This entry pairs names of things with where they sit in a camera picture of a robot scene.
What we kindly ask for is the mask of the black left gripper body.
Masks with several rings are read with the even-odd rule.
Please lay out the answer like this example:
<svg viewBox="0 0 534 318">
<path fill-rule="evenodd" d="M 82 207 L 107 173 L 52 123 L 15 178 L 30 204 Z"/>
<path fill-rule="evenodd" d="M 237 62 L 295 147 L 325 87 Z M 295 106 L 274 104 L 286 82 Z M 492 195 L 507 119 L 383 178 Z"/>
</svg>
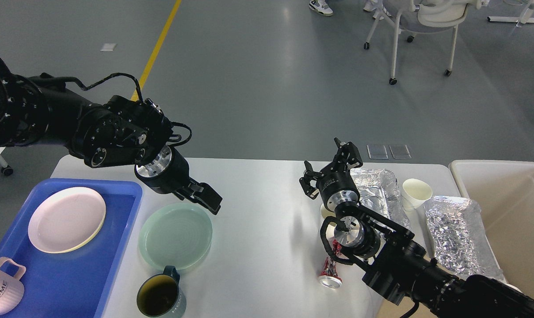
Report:
<svg viewBox="0 0 534 318">
<path fill-rule="evenodd" d="M 181 201 L 192 199 L 194 192 L 186 159 L 175 148 L 165 145 L 156 158 L 144 166 L 136 165 L 134 175 L 154 192 L 174 194 Z"/>
</svg>

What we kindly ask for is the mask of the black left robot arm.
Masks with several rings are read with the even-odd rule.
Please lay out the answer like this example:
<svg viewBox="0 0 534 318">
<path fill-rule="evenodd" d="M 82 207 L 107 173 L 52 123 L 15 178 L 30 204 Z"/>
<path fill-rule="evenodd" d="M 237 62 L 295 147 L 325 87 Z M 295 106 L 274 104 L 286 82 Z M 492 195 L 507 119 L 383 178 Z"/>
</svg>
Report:
<svg viewBox="0 0 534 318">
<path fill-rule="evenodd" d="M 190 177 L 176 150 L 190 138 L 174 129 L 187 125 L 168 119 L 151 99 L 113 96 L 100 105 L 67 83 L 92 89 L 74 77 L 13 74 L 0 58 L 0 147 L 61 145 L 91 168 L 134 165 L 136 177 L 156 193 L 172 193 L 218 213 L 222 197 Z"/>
</svg>

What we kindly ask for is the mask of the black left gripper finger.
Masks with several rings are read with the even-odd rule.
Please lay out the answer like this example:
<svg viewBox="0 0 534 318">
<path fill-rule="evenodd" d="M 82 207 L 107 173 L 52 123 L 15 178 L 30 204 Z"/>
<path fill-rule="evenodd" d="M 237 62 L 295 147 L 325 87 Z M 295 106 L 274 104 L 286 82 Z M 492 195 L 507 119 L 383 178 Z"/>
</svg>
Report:
<svg viewBox="0 0 534 318">
<path fill-rule="evenodd" d="M 223 198 L 212 188 L 212 186 L 204 182 L 197 182 L 191 178 L 188 189 L 194 192 L 196 197 L 199 197 L 204 201 L 208 207 L 208 211 L 212 213 L 212 215 L 218 215 Z"/>
<path fill-rule="evenodd" d="M 198 204 L 206 209 L 208 209 L 208 207 L 206 206 L 206 204 L 204 203 L 204 201 L 202 201 L 202 199 L 200 199 L 199 197 L 196 197 L 194 192 L 192 192 L 191 190 L 178 190 L 177 191 L 177 198 L 180 199 L 181 201 L 183 200 L 188 200 L 194 204 Z"/>
</svg>

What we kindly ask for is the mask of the white paper cup under arm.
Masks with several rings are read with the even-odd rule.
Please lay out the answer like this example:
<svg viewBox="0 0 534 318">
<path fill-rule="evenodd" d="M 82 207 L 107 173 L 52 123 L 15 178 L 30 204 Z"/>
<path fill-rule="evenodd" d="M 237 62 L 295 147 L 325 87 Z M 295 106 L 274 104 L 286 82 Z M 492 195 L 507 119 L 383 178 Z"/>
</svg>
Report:
<svg viewBox="0 0 534 318">
<path fill-rule="evenodd" d="M 324 204 L 320 205 L 320 212 L 321 212 L 322 220 L 324 220 L 327 216 L 335 216 L 335 213 L 327 210 Z M 335 234 L 334 234 L 335 227 L 336 227 L 336 223 L 330 222 L 330 224 L 328 225 L 326 229 L 326 238 L 330 242 L 332 242 L 335 239 Z"/>
</svg>

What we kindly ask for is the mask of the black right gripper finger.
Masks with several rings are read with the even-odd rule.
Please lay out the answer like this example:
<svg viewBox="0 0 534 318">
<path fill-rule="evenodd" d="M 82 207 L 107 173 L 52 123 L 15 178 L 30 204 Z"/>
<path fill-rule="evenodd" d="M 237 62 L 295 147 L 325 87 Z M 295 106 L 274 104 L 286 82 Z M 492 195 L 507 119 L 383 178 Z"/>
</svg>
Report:
<svg viewBox="0 0 534 318">
<path fill-rule="evenodd" d="M 334 138 L 334 143 L 338 147 L 338 151 L 332 159 L 331 172 L 348 172 L 351 169 L 362 167 L 363 161 L 358 147 L 354 143 L 342 142 L 338 138 Z"/>
<path fill-rule="evenodd" d="M 301 188 L 307 197 L 315 200 L 318 197 L 320 190 L 318 189 L 318 186 L 313 186 L 311 183 L 313 181 L 318 181 L 318 179 L 322 179 L 324 174 L 319 171 L 314 171 L 309 161 L 304 161 L 304 167 L 303 177 L 300 178 Z"/>
</svg>

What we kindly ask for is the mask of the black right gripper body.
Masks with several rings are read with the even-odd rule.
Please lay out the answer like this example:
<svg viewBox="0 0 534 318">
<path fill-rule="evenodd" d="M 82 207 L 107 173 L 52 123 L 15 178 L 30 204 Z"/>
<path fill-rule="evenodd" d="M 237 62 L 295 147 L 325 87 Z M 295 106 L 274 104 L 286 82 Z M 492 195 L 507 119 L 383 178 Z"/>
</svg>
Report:
<svg viewBox="0 0 534 318">
<path fill-rule="evenodd" d="M 336 207 L 342 203 L 359 203 L 359 191 L 350 171 L 325 167 L 321 170 L 321 174 L 322 177 L 316 181 L 316 187 L 328 211 L 335 212 Z"/>
</svg>

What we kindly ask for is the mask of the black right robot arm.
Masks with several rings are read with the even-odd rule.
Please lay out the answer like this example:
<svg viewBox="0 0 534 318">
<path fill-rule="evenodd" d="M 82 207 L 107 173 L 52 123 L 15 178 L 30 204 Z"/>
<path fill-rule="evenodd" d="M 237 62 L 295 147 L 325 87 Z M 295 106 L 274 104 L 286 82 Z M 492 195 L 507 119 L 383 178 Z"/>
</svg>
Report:
<svg viewBox="0 0 534 318">
<path fill-rule="evenodd" d="M 309 198 L 321 197 L 332 212 L 319 231 L 330 259 L 360 267 L 364 284 L 391 303 L 410 298 L 414 306 L 406 318 L 420 305 L 439 318 L 534 318 L 533 298 L 487 276 L 463 280 L 443 270 L 434 258 L 425 259 L 411 230 L 364 207 L 350 174 L 363 164 L 358 148 L 334 142 L 332 161 L 321 171 L 305 161 L 299 180 Z"/>
</svg>

